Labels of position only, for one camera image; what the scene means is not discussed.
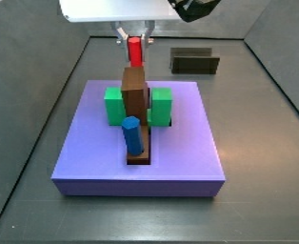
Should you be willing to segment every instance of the brown wooden piece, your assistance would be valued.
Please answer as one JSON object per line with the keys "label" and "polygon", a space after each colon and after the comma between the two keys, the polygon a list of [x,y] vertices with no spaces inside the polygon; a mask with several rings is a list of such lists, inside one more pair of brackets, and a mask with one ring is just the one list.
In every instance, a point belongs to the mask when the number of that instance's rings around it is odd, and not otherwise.
{"label": "brown wooden piece", "polygon": [[147,124],[146,109],[149,107],[149,91],[142,67],[123,68],[122,103],[126,116],[139,119],[141,125]]}
{"label": "brown wooden piece", "polygon": [[141,134],[143,139],[143,152],[138,156],[126,154],[126,165],[149,165],[150,164],[150,143],[149,143],[149,127],[141,126]]}

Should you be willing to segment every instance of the white robot part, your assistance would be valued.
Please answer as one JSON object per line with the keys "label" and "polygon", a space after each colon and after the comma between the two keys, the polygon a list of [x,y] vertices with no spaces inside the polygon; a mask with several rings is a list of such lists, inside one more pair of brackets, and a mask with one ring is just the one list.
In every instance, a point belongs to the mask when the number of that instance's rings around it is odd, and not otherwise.
{"label": "white robot part", "polygon": [[178,20],[166,0],[59,0],[69,22]]}

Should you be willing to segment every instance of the blue cylinder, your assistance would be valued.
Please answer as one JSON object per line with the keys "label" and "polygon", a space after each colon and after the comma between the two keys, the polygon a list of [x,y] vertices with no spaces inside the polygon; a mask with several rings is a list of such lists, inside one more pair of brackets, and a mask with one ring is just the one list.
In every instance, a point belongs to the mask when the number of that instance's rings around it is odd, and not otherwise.
{"label": "blue cylinder", "polygon": [[134,116],[126,117],[122,121],[122,137],[127,153],[139,155],[143,152],[143,140],[139,119]]}

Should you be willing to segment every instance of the green block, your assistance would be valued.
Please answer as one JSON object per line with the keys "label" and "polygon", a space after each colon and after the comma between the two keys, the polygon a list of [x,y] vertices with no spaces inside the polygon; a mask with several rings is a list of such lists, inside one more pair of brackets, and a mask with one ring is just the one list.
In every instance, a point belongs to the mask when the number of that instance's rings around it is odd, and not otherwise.
{"label": "green block", "polygon": [[150,89],[150,125],[169,126],[171,120],[173,94],[170,88]]}
{"label": "green block", "polygon": [[151,110],[150,109],[147,109],[146,115],[147,115],[147,125],[150,127],[150,124],[151,124]]}
{"label": "green block", "polygon": [[125,119],[121,88],[106,88],[103,103],[109,125],[119,126]]}

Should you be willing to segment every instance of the purple platform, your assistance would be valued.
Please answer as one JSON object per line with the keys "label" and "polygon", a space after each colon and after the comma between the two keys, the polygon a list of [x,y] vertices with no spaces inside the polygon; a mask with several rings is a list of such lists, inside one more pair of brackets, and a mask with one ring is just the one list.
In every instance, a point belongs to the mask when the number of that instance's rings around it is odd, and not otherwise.
{"label": "purple platform", "polygon": [[122,128],[110,127],[106,87],[89,81],[51,180],[65,195],[214,196],[225,182],[196,82],[149,81],[173,91],[173,126],[150,129],[150,165],[125,162]]}

